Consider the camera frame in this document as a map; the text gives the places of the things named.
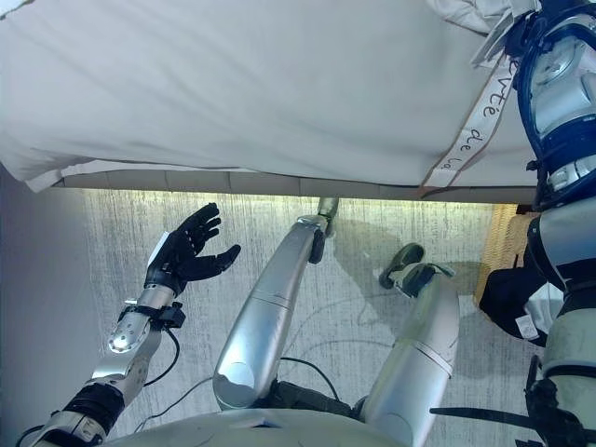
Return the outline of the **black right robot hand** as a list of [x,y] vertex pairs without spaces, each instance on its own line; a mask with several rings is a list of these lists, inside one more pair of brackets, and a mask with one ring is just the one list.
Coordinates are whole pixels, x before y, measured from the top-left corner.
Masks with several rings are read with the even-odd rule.
[[512,58],[526,54],[549,29],[552,17],[542,12],[526,14],[515,21],[508,32],[505,53]]

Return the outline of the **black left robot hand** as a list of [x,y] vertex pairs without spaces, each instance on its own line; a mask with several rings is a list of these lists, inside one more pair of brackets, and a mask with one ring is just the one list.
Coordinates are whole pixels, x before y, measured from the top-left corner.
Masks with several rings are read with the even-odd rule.
[[164,286],[178,296],[189,282],[226,271],[240,254],[239,245],[217,255],[201,255],[206,243],[219,235],[219,214],[217,204],[209,203],[169,233],[147,267],[143,287]]

